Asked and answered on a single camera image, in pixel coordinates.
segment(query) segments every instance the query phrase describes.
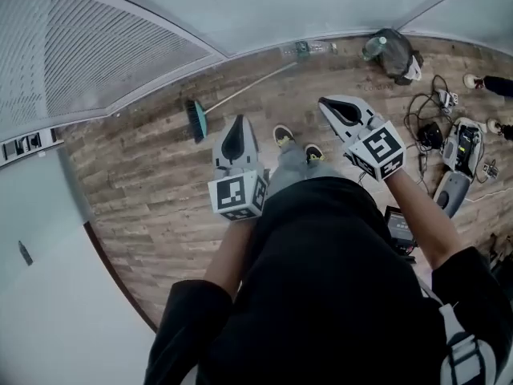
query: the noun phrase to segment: black shirt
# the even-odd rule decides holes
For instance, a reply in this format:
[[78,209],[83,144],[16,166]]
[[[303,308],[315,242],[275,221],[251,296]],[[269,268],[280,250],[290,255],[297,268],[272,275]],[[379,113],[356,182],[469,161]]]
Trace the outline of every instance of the black shirt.
[[[439,304],[390,244],[374,200],[353,181],[280,191],[253,231],[233,304],[210,282],[172,287],[145,383],[180,383],[196,364],[198,383],[438,383]],[[487,263],[465,249],[432,278],[500,370],[513,315]]]

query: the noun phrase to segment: person's leg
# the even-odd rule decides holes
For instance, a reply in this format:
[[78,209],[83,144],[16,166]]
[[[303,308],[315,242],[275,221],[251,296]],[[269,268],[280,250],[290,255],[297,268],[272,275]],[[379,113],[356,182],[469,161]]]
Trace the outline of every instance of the person's leg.
[[496,119],[488,119],[487,126],[490,132],[503,136],[506,140],[513,141],[513,126],[501,124]]
[[484,88],[483,78],[473,74],[465,74],[463,76],[463,83],[466,88],[474,88],[475,90]]
[[322,176],[345,178],[325,161],[324,153],[317,145],[308,144],[305,147],[305,154],[308,158],[307,178],[319,178]]
[[502,77],[486,75],[483,82],[487,90],[493,91],[498,95],[503,95],[504,97],[513,97],[513,81],[503,79]]
[[292,184],[306,180],[307,172],[305,153],[294,141],[292,132],[285,126],[277,126],[274,133],[275,141],[281,148],[281,154],[278,156],[278,168],[273,173],[267,188],[267,198]]

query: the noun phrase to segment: wooden floor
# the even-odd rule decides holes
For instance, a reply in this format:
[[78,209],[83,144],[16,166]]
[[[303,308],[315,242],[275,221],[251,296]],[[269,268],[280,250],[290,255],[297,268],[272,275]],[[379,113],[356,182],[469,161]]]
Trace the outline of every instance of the wooden floor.
[[[411,39],[425,63],[422,81],[393,84],[381,70],[358,57],[363,38],[337,40],[338,55],[325,55],[273,77],[208,115],[209,135],[195,144],[187,129],[182,102],[198,99],[204,107],[285,64],[277,50],[238,59],[165,87],[115,116],[61,130],[92,210],[95,230],[119,276],[157,324],[174,282],[201,277],[220,243],[226,224],[210,208],[207,182],[212,179],[211,148],[227,118],[244,113],[252,122],[260,159],[272,170],[278,149],[272,129],[289,125],[298,142],[320,145],[330,161],[350,179],[359,169],[342,158],[317,100],[323,95],[362,97],[390,119],[406,144],[413,141],[403,125],[412,95],[430,91],[434,74],[459,94],[453,117],[483,121],[490,117],[513,124],[513,101],[486,91],[471,91],[463,74],[513,77],[513,58],[474,47],[429,38]],[[426,114],[434,115],[433,107]],[[444,134],[448,126],[437,119]],[[513,143],[485,135],[483,162],[496,160],[498,180],[471,186],[467,198],[478,200],[513,186]],[[418,179],[417,151],[408,150],[407,171]],[[443,174],[440,155],[432,152],[426,182],[433,193]],[[383,184],[366,177],[363,185],[379,207],[394,205]],[[495,232],[503,241],[511,231],[513,190],[465,201],[454,218],[465,242],[485,248]]]

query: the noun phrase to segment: water bottle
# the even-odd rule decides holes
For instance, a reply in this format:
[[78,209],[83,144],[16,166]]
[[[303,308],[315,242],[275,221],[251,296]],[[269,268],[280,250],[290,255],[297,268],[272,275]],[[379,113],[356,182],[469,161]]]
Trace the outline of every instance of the water bottle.
[[365,61],[372,60],[380,55],[386,45],[386,37],[373,37],[367,41],[362,49],[363,59]]
[[324,53],[338,53],[337,44],[328,42],[319,42],[317,40],[301,40],[300,42],[286,44],[280,47],[281,55],[284,58],[304,59],[310,55],[319,55]]

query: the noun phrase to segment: shoe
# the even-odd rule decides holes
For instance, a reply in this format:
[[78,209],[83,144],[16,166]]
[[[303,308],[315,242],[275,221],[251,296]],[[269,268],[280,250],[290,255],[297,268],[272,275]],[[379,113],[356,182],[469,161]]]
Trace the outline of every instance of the shoe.
[[480,79],[477,75],[465,74],[463,76],[463,82],[466,88],[475,88],[477,90],[484,88],[484,80]]
[[501,136],[503,134],[503,126],[496,119],[488,119],[487,121],[488,130]]
[[282,125],[282,124],[278,124],[274,129],[273,129],[273,136],[274,136],[274,141],[276,142],[276,144],[278,144],[278,147],[283,147],[284,145],[290,143],[290,141],[294,141],[294,136],[292,134],[292,131],[290,131],[290,129],[288,127],[286,127],[285,125]]
[[322,153],[322,150],[315,144],[308,144],[305,147],[305,154],[306,154],[307,161],[312,161],[312,160],[323,161],[325,159],[324,154]]

